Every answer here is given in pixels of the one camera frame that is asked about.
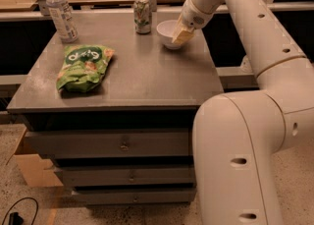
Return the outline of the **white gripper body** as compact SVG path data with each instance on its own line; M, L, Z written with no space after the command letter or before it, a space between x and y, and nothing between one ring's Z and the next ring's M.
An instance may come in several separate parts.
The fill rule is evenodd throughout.
M204 28L215 12L215 0L185 0L181 13L183 23L190 28Z

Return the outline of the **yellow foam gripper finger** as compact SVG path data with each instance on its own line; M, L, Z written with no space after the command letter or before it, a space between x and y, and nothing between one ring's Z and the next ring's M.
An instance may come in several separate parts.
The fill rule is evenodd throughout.
M183 38L183 18L179 17L173 30L173 41L181 41L182 38Z
M172 42L176 45L184 45L194 37L193 28L176 28L173 33Z

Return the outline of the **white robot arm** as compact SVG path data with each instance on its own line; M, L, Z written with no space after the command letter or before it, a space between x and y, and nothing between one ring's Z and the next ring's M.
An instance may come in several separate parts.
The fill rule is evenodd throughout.
M314 139L314 70L263 0L186 0L173 41L227 5L259 85L198 109L192 151L203 225L284 225L273 153Z

